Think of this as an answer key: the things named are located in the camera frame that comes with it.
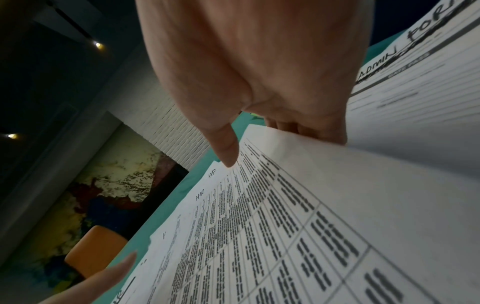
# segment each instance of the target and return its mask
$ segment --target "fingertip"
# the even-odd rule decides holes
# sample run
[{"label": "fingertip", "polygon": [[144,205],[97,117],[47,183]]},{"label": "fingertip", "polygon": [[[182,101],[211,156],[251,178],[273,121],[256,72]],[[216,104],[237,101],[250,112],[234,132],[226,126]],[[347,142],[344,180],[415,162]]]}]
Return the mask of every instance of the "fingertip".
[{"label": "fingertip", "polygon": [[239,157],[239,141],[230,124],[215,131],[201,130],[201,132],[226,167],[230,168],[235,165]]}]

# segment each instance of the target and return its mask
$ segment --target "green table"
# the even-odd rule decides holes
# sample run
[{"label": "green table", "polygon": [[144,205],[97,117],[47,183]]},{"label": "green table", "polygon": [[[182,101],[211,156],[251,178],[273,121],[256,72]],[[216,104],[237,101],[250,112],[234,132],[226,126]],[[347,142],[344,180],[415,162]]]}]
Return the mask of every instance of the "green table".
[{"label": "green table", "polygon": [[[394,35],[382,42],[371,46],[368,49],[365,57],[365,63],[373,57],[380,54],[387,46],[396,39],[401,33]],[[245,129],[249,124],[264,126],[265,122],[262,118],[254,117],[248,113],[241,113],[238,118],[233,122],[232,127],[236,136],[240,139],[245,132]],[[168,198],[158,207],[158,209],[151,215],[151,217],[143,224],[140,230],[131,238],[128,244],[118,254],[118,256],[112,261],[111,265],[117,264],[123,258],[125,258],[130,252],[137,250],[138,255],[136,258],[135,266],[145,255],[150,244],[150,235],[160,227],[160,225],[170,216],[175,210],[181,200],[188,194],[188,192],[195,186],[198,181],[205,174],[213,161],[219,161],[218,157],[214,154],[212,149],[205,154],[205,156],[198,162],[198,164],[190,171],[190,173],[181,181],[181,183],[175,188],[175,190],[168,196]],[[118,293],[119,289],[125,283],[128,275],[125,279],[119,283],[116,287],[112,288],[104,295],[102,295],[95,304],[110,304],[113,298]]]}]

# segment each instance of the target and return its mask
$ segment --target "glowing light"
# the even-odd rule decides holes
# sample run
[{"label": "glowing light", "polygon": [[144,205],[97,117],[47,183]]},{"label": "glowing light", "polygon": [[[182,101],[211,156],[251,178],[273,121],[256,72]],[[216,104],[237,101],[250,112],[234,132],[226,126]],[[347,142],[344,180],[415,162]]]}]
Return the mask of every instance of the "glowing light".
[{"label": "glowing light", "polygon": [[104,48],[104,45],[101,44],[100,42],[94,41],[93,44],[96,46],[97,49],[101,50]]}]

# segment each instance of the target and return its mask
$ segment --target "palm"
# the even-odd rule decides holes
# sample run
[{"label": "palm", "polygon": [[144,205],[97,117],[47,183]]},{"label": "palm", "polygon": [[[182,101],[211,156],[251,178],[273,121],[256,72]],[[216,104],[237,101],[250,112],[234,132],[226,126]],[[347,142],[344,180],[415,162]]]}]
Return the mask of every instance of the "palm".
[{"label": "palm", "polygon": [[137,0],[165,88],[232,165],[229,118],[346,142],[345,107],[370,34],[370,0]]}]

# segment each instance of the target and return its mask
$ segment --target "mural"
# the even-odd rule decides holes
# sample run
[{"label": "mural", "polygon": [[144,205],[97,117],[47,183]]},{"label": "mural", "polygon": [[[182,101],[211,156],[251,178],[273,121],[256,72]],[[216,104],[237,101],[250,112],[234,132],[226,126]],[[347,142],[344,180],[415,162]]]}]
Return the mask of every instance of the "mural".
[{"label": "mural", "polygon": [[122,125],[0,268],[2,302],[36,303],[81,281],[64,263],[93,226],[131,233],[151,189],[177,164]]}]

